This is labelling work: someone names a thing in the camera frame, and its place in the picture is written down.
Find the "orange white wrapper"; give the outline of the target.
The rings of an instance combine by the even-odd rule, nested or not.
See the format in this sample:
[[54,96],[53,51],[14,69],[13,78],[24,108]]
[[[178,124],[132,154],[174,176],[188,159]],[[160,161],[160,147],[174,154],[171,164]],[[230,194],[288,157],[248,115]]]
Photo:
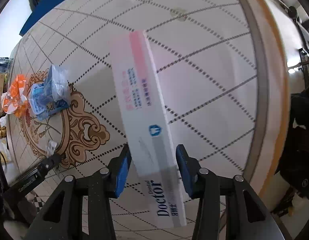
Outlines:
[[26,78],[23,74],[18,74],[11,83],[7,92],[1,96],[3,112],[8,115],[13,114],[20,118],[28,108],[28,99],[23,94],[26,87]]

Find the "clear blue plastic bag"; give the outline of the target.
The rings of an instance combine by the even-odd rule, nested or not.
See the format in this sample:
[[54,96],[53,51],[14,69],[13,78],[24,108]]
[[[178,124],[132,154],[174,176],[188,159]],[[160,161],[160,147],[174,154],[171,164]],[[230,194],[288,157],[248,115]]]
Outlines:
[[67,75],[67,70],[52,64],[43,83],[31,86],[29,103],[39,121],[48,119],[70,106],[71,93]]

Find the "white toothpaste box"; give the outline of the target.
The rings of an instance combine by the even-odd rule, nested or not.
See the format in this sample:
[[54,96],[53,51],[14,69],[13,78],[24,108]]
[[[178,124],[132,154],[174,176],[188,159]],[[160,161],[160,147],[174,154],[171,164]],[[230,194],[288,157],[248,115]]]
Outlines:
[[185,226],[175,148],[146,33],[114,38],[110,56],[124,130],[150,214],[159,228]]

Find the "patterned round table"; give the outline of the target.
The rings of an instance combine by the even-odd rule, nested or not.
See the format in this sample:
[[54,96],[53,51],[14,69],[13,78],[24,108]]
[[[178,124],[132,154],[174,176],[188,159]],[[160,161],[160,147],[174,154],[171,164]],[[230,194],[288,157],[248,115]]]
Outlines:
[[25,95],[50,65],[66,70],[71,105],[39,120],[28,109],[11,139],[19,167],[46,155],[48,139],[63,154],[60,174],[36,193],[54,199],[130,147],[123,193],[110,201],[118,239],[207,239],[192,233],[199,201],[177,170],[182,144],[237,192],[215,198],[227,239],[283,239],[273,217],[234,218],[244,185],[261,192],[287,119],[286,73],[279,31],[265,0],[65,0],[32,26],[12,51],[12,75]]

